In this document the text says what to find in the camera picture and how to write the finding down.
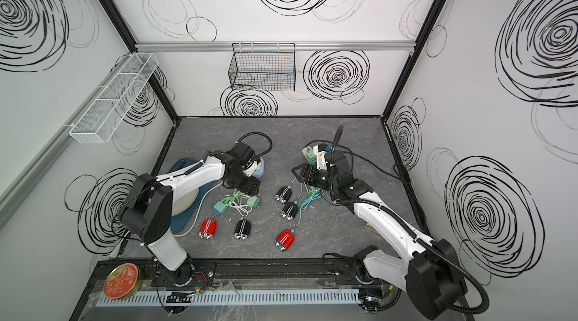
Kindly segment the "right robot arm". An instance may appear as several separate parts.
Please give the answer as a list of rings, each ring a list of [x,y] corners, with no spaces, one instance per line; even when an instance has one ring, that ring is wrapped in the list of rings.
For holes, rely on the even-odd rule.
[[[484,286],[458,260],[445,239],[434,240],[393,211],[365,181],[356,178],[341,150],[325,156],[323,169],[309,163],[292,168],[298,182],[330,193],[336,206],[348,208],[384,238],[391,256],[367,247],[361,255],[365,273],[404,291],[414,307],[429,320],[445,310],[480,314],[489,309]]]

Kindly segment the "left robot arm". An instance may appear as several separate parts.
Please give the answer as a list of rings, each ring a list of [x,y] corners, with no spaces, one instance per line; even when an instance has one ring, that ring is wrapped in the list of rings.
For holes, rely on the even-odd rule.
[[[206,157],[180,170],[152,176],[142,174],[134,181],[119,213],[121,224],[144,243],[165,270],[185,269],[188,254],[170,230],[173,205],[187,194],[214,181],[248,196],[259,192],[260,180],[254,176],[263,154],[236,142],[229,151],[210,152]]]

